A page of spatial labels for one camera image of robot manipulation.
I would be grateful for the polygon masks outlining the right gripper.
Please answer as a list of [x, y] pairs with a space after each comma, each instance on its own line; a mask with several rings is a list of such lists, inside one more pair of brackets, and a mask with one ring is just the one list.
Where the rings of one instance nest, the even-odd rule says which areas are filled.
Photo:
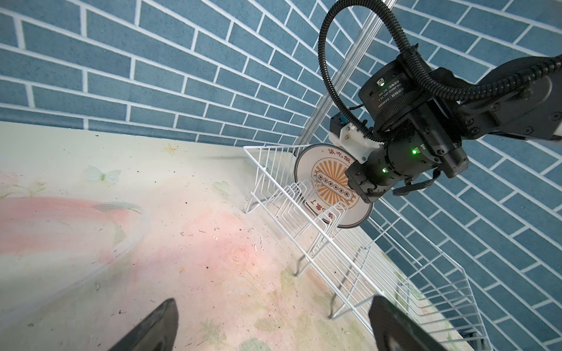
[[383, 165], [354, 162], [345, 171], [345, 175], [348, 186], [365, 203], [377, 202], [395, 185], [393, 175]]

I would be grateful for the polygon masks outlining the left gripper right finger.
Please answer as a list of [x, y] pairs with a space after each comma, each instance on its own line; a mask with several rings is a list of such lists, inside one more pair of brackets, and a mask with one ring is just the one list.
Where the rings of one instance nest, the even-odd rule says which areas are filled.
[[446, 350], [382, 295], [373, 297], [368, 316], [378, 350]]

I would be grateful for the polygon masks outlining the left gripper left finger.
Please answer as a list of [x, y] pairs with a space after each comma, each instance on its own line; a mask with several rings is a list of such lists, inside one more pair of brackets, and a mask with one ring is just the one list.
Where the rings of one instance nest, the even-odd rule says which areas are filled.
[[174, 298], [162, 302], [110, 351], [173, 350], [179, 328], [179, 311]]

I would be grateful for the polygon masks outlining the white round plate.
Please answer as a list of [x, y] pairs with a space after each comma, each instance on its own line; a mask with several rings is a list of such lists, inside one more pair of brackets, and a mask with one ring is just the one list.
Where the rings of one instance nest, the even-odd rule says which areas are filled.
[[371, 215], [372, 204], [365, 203], [348, 185], [345, 171], [355, 159], [345, 150], [331, 144], [307, 146], [297, 157], [294, 178], [297, 182], [309, 181], [313, 193], [306, 206], [318, 216], [326, 209], [341, 202], [346, 212], [340, 228], [355, 228]]

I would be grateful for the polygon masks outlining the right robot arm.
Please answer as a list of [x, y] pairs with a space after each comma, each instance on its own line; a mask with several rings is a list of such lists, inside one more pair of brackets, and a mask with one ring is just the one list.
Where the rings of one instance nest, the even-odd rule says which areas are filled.
[[449, 178], [469, 165], [464, 140], [499, 135], [516, 140], [561, 141], [561, 57], [528, 56], [494, 69], [470, 84], [440, 67], [431, 70], [411, 45], [402, 26], [382, 1], [361, 1], [383, 22], [399, 50], [397, 58], [360, 89], [361, 121], [340, 99], [326, 65], [326, 36], [336, 16], [353, 7], [337, 1], [326, 14], [318, 38], [318, 62], [324, 85], [338, 114], [330, 130], [340, 139], [353, 132], [345, 150], [354, 163], [348, 186], [366, 203], [384, 194], [405, 196], [433, 185], [418, 181]]

